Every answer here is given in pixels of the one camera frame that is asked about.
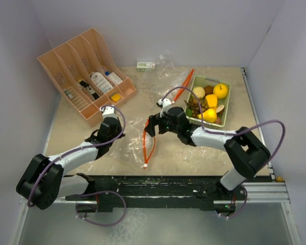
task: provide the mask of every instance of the brown fruit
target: brown fruit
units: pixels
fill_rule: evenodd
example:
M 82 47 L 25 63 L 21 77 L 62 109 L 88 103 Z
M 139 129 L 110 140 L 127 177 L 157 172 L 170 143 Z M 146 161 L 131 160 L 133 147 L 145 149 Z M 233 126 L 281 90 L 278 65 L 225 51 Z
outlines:
M 218 119 L 216 119 L 215 124 L 219 124 L 219 125 L 221 125 L 221 124 L 222 124 L 222 122 L 221 122 L 221 118 L 220 118 L 220 117 L 218 117 Z
M 212 94 L 213 93 L 213 87 L 212 86 L 206 86 L 204 88 L 204 91 L 205 91 L 205 96 L 209 95 L 209 94 Z
M 216 108 L 216 113 L 218 115 L 222 115 L 222 113 L 224 112 L 224 105 L 219 105 L 217 108 Z

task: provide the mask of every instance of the gray wall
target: gray wall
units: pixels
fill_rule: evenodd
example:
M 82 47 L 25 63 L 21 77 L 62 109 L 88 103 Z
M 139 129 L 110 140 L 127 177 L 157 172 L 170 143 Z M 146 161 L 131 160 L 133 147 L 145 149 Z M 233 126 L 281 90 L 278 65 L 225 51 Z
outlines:
M 27 0 L 0 0 L 0 244 L 8 244 L 31 157 L 43 151 L 57 93 L 36 57 L 50 50 Z
M 306 0 L 287 0 L 248 67 L 248 82 L 260 121 L 287 126 L 273 161 L 286 180 L 296 225 L 306 245 Z M 263 129 L 273 149 L 280 126 Z
M 31 0 L 53 46 L 95 27 L 118 65 L 247 66 L 283 0 Z

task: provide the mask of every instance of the table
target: table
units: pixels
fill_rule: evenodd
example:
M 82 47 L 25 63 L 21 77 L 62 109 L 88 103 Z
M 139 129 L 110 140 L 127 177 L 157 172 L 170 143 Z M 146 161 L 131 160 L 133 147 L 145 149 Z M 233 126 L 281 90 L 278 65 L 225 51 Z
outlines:
M 232 90 L 224 130 L 237 130 L 241 126 L 251 127 L 256 124 L 240 68 L 191 68 L 195 69 L 194 75 L 203 75 L 231 83 Z M 120 109 L 128 121 L 138 120 L 138 123 L 136 127 L 127 125 L 126 137 L 117 140 L 112 145 L 109 155 L 86 163 L 73 170 L 71 174 L 222 176 L 232 168 L 232 163 L 226 152 L 207 147 L 194 148 L 184 145 L 172 133 L 157 135 L 156 150 L 148 168 L 141 168 L 143 163 L 141 151 L 143 124 L 149 115 L 158 113 L 159 108 L 148 99 L 148 88 L 141 81 L 142 72 L 137 72 L 135 67 L 120 67 L 120 70 L 131 79 L 138 91 L 137 95 L 122 105 Z M 188 92 L 184 92 L 177 104 L 183 107 L 183 100 L 187 97 Z M 99 125 L 93 128 L 89 127 L 69 103 L 65 99 L 61 99 L 50 132 L 46 155 L 55 155 L 79 145 L 98 127 Z M 255 130 L 254 133 L 260 137 L 258 130 Z M 269 175 L 268 168 L 264 167 L 258 175 Z

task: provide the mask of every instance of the metal frame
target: metal frame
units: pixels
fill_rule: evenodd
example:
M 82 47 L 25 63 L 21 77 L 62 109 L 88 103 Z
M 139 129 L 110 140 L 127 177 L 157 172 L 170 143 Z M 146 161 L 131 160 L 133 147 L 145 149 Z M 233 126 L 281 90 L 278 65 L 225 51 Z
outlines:
M 253 114 L 255 117 L 255 120 L 257 123 L 259 123 L 259 119 L 256 113 L 256 109 L 253 103 L 253 100 L 251 98 L 251 93 L 249 90 L 249 86 L 248 86 L 248 82 L 247 82 L 247 77 L 246 77 L 246 71 L 244 68 L 241 68 L 242 71 L 242 75 L 243 75 L 243 79 L 245 82 L 245 86 L 247 89 L 247 93 L 249 96 L 249 100 L 251 103 L 251 107 L 253 110 Z M 57 115 L 57 111 L 58 111 L 58 106 L 57 105 L 57 109 L 56 112 L 54 114 L 54 118 L 53 118 L 53 122 L 51 125 L 51 128 L 49 130 L 49 134 L 46 140 L 46 144 L 45 144 L 45 148 L 43 150 L 43 152 L 45 153 L 47 145 L 48 145 L 48 141 L 50 139 L 50 135 L 52 132 L 52 127 Z M 263 132 L 262 130 L 259 128 L 259 133 L 261 136 L 261 141 L 263 144 L 265 144 L 265 140 L 263 137 Z M 274 171 L 272 168 L 272 164 L 269 163 L 268 164 L 268 168 L 270 171 L 270 175 L 272 177 L 272 179 L 275 179 L 274 176 Z M 296 229 L 296 226 L 294 224 L 294 219 L 291 213 L 291 207 L 290 207 L 290 199 L 289 199 L 289 195 L 287 192 L 287 188 L 285 183 L 276 183 L 276 182 L 249 182 L 249 183 L 244 183 L 243 184 L 245 186 L 245 188 L 247 189 L 248 192 L 248 199 L 247 202 L 248 203 L 281 203 L 282 204 L 282 209 L 284 212 L 284 216 L 285 216 L 285 220 L 287 223 L 287 227 L 292 239 L 292 243 L 294 245 L 301 245 L 301 241 L 300 241 L 300 237 L 298 234 L 298 231 Z M 60 204 L 72 204 L 72 203 L 78 203 L 78 204 L 94 204 L 95 202 L 93 201 L 66 201 L 65 198 L 60 198 L 58 200 L 55 200 L 55 203 L 60 203 Z M 226 201 L 214 201 L 214 204 L 224 204 L 226 203 Z M 18 211 L 18 217 L 17 217 L 17 222 L 16 222 L 16 226 L 15 226 L 15 230 L 13 232 L 12 238 L 11 238 L 11 242 L 10 244 L 13 245 L 18 245 L 20 237 L 21 237 L 21 233 L 23 230 L 23 226 L 24 226 L 24 222 L 26 219 L 26 215 L 28 213 L 28 207 L 27 207 L 27 201 L 26 199 L 22 198 L 20 201 L 20 207 L 19 207 L 19 211 Z

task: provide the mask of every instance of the white bottle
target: white bottle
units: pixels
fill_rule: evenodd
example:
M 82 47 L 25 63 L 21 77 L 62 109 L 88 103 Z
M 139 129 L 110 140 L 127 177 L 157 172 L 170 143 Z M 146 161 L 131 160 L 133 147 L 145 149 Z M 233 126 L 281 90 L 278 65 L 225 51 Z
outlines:
M 105 72 L 105 75 L 115 84 L 118 85 L 120 83 L 122 83 L 122 79 L 120 79 L 120 77 L 117 76 L 116 73 L 110 73 L 108 71 Z
M 113 89 L 112 85 L 107 81 L 107 79 L 99 72 L 93 73 L 91 77 L 93 83 L 101 90 L 103 93 L 107 93 Z

